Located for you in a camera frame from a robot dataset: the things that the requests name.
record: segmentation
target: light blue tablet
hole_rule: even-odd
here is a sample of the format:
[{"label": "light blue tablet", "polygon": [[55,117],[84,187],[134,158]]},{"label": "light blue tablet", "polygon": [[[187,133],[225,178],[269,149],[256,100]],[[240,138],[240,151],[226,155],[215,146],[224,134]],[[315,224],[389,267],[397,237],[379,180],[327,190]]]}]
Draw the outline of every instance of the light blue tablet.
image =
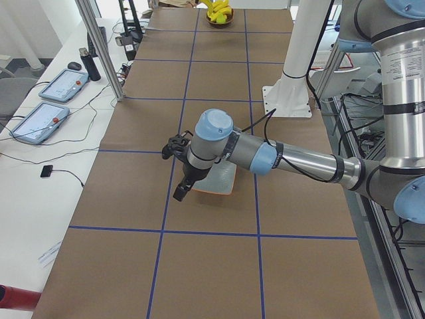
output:
[{"label": "light blue tablet", "polygon": [[69,108],[66,106],[41,102],[9,132],[9,135],[26,143],[41,144],[67,119],[68,115]]},{"label": "light blue tablet", "polygon": [[87,82],[88,73],[66,68],[39,92],[39,96],[47,100],[66,103],[73,98]]}]

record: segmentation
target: fruit bowl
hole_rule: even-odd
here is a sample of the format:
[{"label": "fruit bowl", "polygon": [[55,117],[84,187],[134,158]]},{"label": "fruit bowl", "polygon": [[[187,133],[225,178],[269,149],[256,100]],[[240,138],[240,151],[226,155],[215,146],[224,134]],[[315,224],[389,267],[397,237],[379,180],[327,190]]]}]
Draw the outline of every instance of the fruit bowl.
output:
[{"label": "fruit bowl", "polygon": [[207,19],[207,21],[209,22],[210,25],[212,25],[215,28],[223,28],[226,27],[227,25],[229,25],[234,18],[234,9],[232,9],[232,13],[227,15],[227,20],[224,23],[217,23],[217,22],[213,22],[210,20],[210,18],[208,17],[208,14],[205,14],[205,18]]}]

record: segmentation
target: black mouse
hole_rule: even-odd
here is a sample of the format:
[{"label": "black mouse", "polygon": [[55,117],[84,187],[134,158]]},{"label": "black mouse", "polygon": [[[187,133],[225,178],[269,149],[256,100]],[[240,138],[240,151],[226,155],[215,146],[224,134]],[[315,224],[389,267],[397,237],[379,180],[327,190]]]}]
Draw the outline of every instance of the black mouse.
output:
[{"label": "black mouse", "polygon": [[69,63],[68,63],[68,68],[69,68],[70,70],[79,71],[79,70],[81,70],[81,64],[80,64],[80,63],[78,63],[78,62],[74,62],[74,61],[72,61],[72,62],[69,62]]}]

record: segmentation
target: red cylinder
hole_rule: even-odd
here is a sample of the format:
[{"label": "red cylinder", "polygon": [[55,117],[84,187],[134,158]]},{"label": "red cylinder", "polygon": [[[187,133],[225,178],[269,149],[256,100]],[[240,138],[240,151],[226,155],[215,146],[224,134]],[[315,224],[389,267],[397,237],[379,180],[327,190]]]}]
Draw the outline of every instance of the red cylinder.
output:
[{"label": "red cylinder", "polygon": [[33,311],[41,292],[0,285],[0,308]]}]

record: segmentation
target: black bottle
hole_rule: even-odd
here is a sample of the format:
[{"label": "black bottle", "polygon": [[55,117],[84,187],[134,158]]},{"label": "black bottle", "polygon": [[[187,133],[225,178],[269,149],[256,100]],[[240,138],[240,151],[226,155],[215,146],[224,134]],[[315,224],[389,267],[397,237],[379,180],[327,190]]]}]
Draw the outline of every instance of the black bottle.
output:
[{"label": "black bottle", "polygon": [[80,48],[80,57],[84,66],[86,67],[90,80],[99,81],[100,74],[99,74],[98,68],[94,64],[93,57],[90,55],[90,53],[88,52],[86,48]]}]

